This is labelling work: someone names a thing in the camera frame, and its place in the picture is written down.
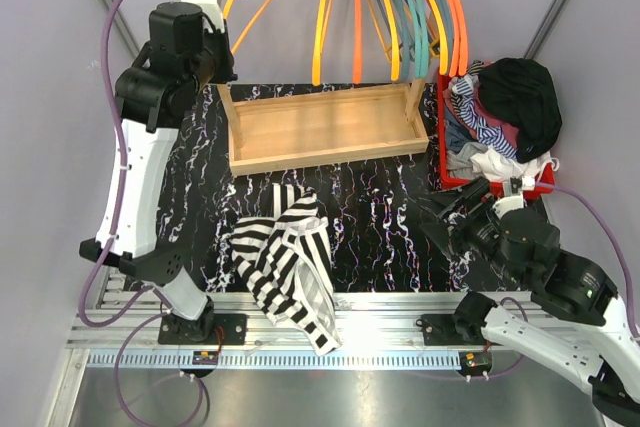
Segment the maroon tank top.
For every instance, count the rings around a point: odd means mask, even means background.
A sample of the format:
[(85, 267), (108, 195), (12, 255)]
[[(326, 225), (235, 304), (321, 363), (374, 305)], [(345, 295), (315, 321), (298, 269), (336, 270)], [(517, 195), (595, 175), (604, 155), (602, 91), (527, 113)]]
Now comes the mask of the maroon tank top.
[(512, 147), (517, 147), (517, 136), (519, 133), (519, 129), (517, 127), (490, 114), (482, 105), (478, 97), (475, 98), (474, 108), (476, 113), (483, 118), (490, 127), (501, 129), (503, 136)]

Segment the blue white striped tank top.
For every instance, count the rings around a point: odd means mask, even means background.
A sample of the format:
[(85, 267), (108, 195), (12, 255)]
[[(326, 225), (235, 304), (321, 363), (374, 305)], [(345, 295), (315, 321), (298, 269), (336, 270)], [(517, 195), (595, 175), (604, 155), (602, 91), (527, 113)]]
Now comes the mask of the blue white striped tank top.
[(475, 98), (478, 97), (476, 76), (454, 77), (448, 86), (451, 111), (479, 143), (492, 147), (506, 158), (516, 159), (517, 147), (512, 147), (505, 139), (500, 128), (490, 127), (475, 111)]

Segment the black white striped tank top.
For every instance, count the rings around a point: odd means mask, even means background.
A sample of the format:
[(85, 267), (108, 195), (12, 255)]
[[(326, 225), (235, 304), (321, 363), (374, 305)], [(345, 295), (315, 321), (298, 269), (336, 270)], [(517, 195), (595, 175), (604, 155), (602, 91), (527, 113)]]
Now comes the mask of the black white striped tank top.
[(264, 315), (302, 332), (324, 356), (342, 346), (329, 278), (328, 218), (311, 188), (274, 184), (268, 200), (267, 216), (236, 223), (233, 265)]

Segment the orange hanger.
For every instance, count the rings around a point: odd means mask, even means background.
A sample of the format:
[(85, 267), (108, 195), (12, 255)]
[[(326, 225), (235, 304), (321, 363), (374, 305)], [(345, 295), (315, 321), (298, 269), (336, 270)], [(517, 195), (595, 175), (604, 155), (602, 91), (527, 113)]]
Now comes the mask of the orange hanger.
[(362, 82), (362, 0), (353, 0), (352, 81)]

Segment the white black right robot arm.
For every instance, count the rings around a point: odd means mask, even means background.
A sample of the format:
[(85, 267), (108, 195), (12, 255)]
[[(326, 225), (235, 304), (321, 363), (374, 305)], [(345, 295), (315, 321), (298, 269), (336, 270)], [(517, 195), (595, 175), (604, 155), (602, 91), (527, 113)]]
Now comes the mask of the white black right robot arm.
[(505, 182), (492, 194), (485, 178), (431, 192), (419, 205), (429, 215), (422, 231), (447, 258), (468, 251), (503, 268), (553, 318), (589, 343), (582, 349), (480, 292), (456, 307), (453, 332), (465, 344), (500, 344), (559, 374), (589, 395), (594, 407), (621, 426), (639, 423), (639, 333), (625, 301), (592, 260), (560, 246), (559, 229), (525, 204), (531, 177)]

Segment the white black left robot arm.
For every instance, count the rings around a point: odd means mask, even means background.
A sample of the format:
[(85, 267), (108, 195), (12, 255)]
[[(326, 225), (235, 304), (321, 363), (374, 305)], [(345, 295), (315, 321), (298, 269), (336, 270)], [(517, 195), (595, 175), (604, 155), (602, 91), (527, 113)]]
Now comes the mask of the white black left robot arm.
[(425, 81), (236, 102), (228, 29), (216, 1), (162, 3), (150, 13), (149, 33), (133, 64), (106, 83), (114, 167), (101, 226), (80, 254), (156, 290), (181, 320), (181, 333), (203, 344), (215, 332), (207, 295), (188, 273), (188, 250), (159, 242), (155, 224), (165, 166), (203, 88), (215, 86), (222, 101), (232, 173), (247, 175), (425, 151), (418, 114)]

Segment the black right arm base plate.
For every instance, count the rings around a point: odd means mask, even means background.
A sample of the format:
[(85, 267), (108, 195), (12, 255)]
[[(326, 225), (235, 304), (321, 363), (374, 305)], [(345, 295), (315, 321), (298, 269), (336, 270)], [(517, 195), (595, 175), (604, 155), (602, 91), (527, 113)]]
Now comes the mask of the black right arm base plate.
[(425, 346), (483, 346), (487, 339), (482, 329), (506, 329), (504, 324), (488, 322), (483, 316), (458, 314), (423, 314), (415, 325)]

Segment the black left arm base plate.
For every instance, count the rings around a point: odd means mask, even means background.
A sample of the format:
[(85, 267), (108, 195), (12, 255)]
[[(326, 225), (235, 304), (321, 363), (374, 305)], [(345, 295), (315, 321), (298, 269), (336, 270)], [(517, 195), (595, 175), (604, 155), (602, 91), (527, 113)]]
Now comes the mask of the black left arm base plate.
[(175, 315), (161, 320), (158, 334), (160, 345), (218, 345), (245, 344), (248, 317), (238, 313), (203, 314), (189, 321)]

